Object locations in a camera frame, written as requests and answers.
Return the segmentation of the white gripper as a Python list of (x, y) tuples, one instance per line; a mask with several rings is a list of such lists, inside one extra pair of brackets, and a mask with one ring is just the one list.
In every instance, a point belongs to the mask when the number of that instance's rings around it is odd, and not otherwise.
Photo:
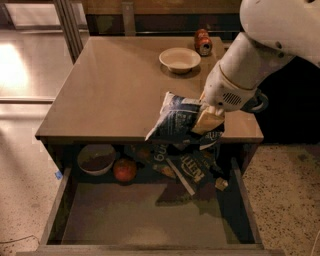
[(242, 89), (233, 84), (217, 62), (207, 76), (204, 90), (199, 98), (210, 106), (203, 110), (191, 131), (203, 135), (221, 125), (225, 112), (242, 110), (259, 113), (269, 105), (268, 97), (260, 89)]

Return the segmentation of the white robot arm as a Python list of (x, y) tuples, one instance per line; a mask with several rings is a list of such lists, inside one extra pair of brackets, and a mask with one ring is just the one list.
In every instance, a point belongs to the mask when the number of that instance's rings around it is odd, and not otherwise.
[(192, 131), (221, 125), (227, 112), (268, 106), (258, 86), (293, 58), (320, 64), (320, 0), (242, 0), (243, 31), (208, 74)]

